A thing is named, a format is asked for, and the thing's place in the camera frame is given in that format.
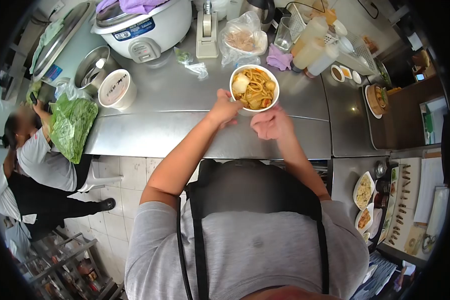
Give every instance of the drinking glass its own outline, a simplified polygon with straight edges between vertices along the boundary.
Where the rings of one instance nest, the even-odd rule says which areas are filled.
[[[290,35],[290,17],[282,17],[278,25],[277,35],[273,44],[282,52],[287,52],[292,46]]]

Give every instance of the noodle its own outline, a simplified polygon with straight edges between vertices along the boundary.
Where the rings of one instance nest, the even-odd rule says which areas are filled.
[[[234,98],[241,101],[244,107],[250,110],[261,110],[269,107],[274,99],[274,91],[277,83],[272,81],[260,69],[244,69],[240,73],[245,75],[250,81],[246,86],[245,93],[237,93],[235,90],[232,90]],[[240,73],[234,75],[234,82],[238,80]]]

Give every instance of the stainless steel counter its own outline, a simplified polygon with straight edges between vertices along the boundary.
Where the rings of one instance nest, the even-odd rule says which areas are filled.
[[[376,150],[370,140],[365,102],[360,95],[360,86],[368,83],[362,76],[362,84],[345,79],[333,79],[330,69],[322,74],[323,86],[330,112],[332,154],[334,157],[367,157],[389,155],[390,151]]]
[[[369,171],[373,180],[377,180],[373,167],[378,160],[385,162],[387,156],[378,157],[353,157],[353,158],[334,158],[333,184],[331,187],[331,199],[341,201],[345,204],[345,213],[355,224],[355,219],[359,213],[359,208],[353,201],[353,190],[355,184],[365,172]]]
[[[196,24],[178,45],[195,57]],[[112,55],[127,69],[138,88],[135,102],[118,111],[99,105],[99,113],[84,152],[101,155],[165,157],[209,111],[219,88],[229,89],[231,65],[222,67],[218,58],[197,59],[205,63],[209,76],[197,79],[175,60],[172,50],[162,53],[162,65],[153,68],[146,63]],[[328,107],[320,77],[314,80],[290,70],[280,71],[266,64],[280,86],[280,104],[293,116],[295,131],[309,159],[330,159],[331,137]],[[218,133],[206,157],[220,159],[280,159],[274,141],[259,140],[250,128],[249,117],[238,117],[238,125]]]

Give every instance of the stool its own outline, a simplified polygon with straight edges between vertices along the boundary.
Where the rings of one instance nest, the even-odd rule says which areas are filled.
[[[87,179],[85,180],[85,184],[82,186],[82,188],[78,189],[77,191],[80,193],[88,192],[91,189],[102,187],[103,185],[107,183],[114,183],[114,182],[120,182],[122,181],[123,176],[116,176],[116,177],[106,177],[106,178],[97,178],[95,176],[95,171],[93,168],[93,164],[90,164],[90,169],[88,170]]]

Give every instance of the black apron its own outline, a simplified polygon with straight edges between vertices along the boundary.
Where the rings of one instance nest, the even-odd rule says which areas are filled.
[[[322,206],[317,195],[293,175],[275,165],[265,165],[259,160],[240,159],[221,164],[213,159],[205,159],[200,163],[198,180],[189,183],[185,190],[186,198],[190,200],[193,219],[199,300],[209,299],[202,219],[211,213],[226,211],[265,214],[295,212],[316,221],[322,293],[329,293],[328,253],[322,223]],[[192,300],[183,251],[180,213],[177,213],[176,222],[180,266],[187,297]]]

